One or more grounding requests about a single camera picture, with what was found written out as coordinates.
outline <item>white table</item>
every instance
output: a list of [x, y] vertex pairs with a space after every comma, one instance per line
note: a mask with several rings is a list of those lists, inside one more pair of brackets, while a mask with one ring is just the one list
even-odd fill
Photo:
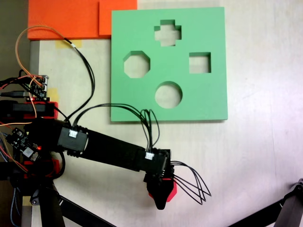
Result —
[[[157, 144], [194, 167], [213, 196], [200, 206], [179, 190], [165, 210], [157, 210], [144, 172], [74, 157], [66, 157], [65, 173], [55, 181], [59, 193], [118, 227], [223, 227], [281, 199], [303, 177], [303, 2], [140, 0], [138, 6], [225, 7], [229, 119], [161, 123]], [[96, 75], [88, 106], [109, 102], [110, 40], [84, 40], [80, 51]], [[39, 73], [58, 88], [66, 114], [89, 96], [88, 74], [72, 49], [40, 42]], [[91, 110], [79, 124], [146, 145], [141, 125], [110, 123], [107, 108]], [[186, 169], [176, 167], [176, 173], [193, 180]], [[39, 219], [35, 207], [33, 227]]]

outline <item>robotic arm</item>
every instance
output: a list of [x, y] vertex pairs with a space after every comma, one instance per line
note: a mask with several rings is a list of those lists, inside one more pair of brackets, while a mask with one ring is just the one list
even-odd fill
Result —
[[59, 120], [37, 118], [25, 130], [26, 133], [15, 129], [7, 136], [7, 141], [34, 163], [50, 151], [67, 151], [70, 156], [145, 171], [149, 194], [159, 210], [165, 208], [174, 189], [170, 150], [153, 148], [152, 153], [147, 152], [140, 146], [83, 127], [78, 126], [77, 131], [73, 131]]

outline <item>orange foam block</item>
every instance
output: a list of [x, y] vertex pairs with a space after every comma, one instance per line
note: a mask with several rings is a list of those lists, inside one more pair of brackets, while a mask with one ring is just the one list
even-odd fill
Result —
[[[111, 37], [111, 11], [137, 9], [137, 0], [29, 0], [28, 26], [46, 25], [68, 39]], [[61, 39], [46, 28], [28, 31], [28, 39]]]
[[136, 10], [137, 0], [100, 0], [99, 36], [109, 39], [112, 35], [112, 11]]

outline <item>electronic component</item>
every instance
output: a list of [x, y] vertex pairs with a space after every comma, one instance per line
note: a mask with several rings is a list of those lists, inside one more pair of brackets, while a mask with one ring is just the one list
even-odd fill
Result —
[[9, 97], [9, 98], [24, 98], [28, 96], [28, 92], [26, 91], [9, 91], [0, 93], [1, 97]]
[[36, 78], [36, 80], [42, 84], [42, 86], [37, 85], [36, 83], [31, 84], [31, 90], [39, 95], [42, 99], [47, 100], [47, 83], [48, 83], [48, 76], [41, 75], [42, 78]]
[[[24, 119], [32, 119], [35, 117], [35, 112], [31, 102], [18, 103], [15, 100], [1, 100], [0, 105], [1, 122], [18, 122], [24, 121]], [[56, 107], [58, 107], [58, 103], [56, 102], [35, 102], [38, 117], [56, 119], [58, 116], [58, 112], [55, 110]]]
[[6, 137], [8, 143], [12, 145], [15, 150], [20, 151], [24, 156], [32, 161], [36, 161], [39, 158], [38, 148], [39, 146], [31, 143], [27, 135], [18, 128], [15, 128], [11, 135]]
[[150, 153], [150, 152], [146, 152], [145, 154], [145, 158], [146, 159], [149, 159], [149, 160], [152, 160], [152, 158], [155, 156], [155, 154], [153, 153]]
[[83, 132], [73, 131], [67, 128], [62, 128], [58, 140], [58, 146], [64, 149], [82, 152], [87, 142], [87, 134]]

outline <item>green foam board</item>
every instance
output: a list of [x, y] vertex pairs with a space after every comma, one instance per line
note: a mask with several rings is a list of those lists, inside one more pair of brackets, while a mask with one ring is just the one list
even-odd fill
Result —
[[[175, 46], [155, 40], [160, 25], [174, 23], [181, 30]], [[130, 78], [124, 61], [144, 53], [150, 70]], [[190, 73], [190, 56], [208, 56], [209, 73]], [[155, 100], [158, 87], [178, 85], [182, 100], [165, 109]], [[226, 120], [226, 59], [224, 8], [128, 10], [112, 12], [111, 102], [152, 109], [160, 121]], [[112, 121], [138, 121], [126, 110], [111, 108]]]

